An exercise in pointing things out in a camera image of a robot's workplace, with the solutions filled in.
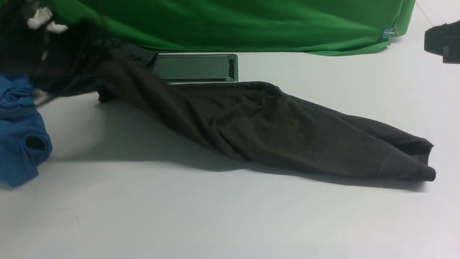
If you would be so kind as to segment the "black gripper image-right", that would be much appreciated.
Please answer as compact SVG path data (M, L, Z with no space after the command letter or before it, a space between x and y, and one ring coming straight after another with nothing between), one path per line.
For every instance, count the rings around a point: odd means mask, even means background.
M459 64L460 22L434 26L425 31L424 50L442 56L445 64Z

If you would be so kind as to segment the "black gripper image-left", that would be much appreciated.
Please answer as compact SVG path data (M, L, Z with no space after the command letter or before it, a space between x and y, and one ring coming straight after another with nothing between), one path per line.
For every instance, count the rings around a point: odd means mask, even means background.
M28 26L39 0L5 0L1 5L0 72L5 75L45 76L44 33Z

